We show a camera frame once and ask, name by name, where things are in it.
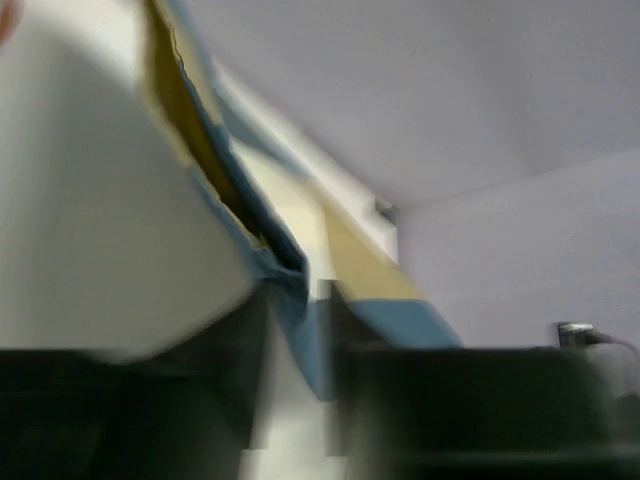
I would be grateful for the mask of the blue beige white cloth napkin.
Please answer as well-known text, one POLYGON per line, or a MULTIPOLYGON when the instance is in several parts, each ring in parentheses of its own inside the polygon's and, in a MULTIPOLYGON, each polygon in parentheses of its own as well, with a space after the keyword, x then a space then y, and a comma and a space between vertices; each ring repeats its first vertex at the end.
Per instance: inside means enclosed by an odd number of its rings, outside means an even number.
MULTIPOLYGON (((271 283, 271 302, 292 357, 314 393, 328 399, 330 346, 310 250, 292 233, 274 194, 242 166, 224 122, 223 93, 212 65, 177 4, 147 1, 143 10, 150 104, 198 191, 246 249, 256 273, 271 283)), ((300 188, 311 199, 337 291, 377 342, 402 349, 459 346, 435 307, 310 176, 295 171, 260 138, 249 143, 275 168, 279 187, 300 188)))

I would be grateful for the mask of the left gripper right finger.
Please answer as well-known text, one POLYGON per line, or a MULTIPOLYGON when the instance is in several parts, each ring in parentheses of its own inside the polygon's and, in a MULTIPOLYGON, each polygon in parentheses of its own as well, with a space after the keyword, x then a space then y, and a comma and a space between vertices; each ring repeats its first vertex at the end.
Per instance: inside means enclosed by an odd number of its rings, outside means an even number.
POLYGON ((639 401, 575 349, 392 345, 329 289, 327 452, 349 479, 635 479, 639 401))

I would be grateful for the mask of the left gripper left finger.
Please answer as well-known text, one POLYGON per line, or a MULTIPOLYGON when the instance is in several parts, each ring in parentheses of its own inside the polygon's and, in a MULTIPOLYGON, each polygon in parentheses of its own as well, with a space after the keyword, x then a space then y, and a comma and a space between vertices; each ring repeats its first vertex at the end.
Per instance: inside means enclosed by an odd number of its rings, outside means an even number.
POLYGON ((147 360, 1 354, 5 479, 236 479, 251 443, 267 298, 147 360))

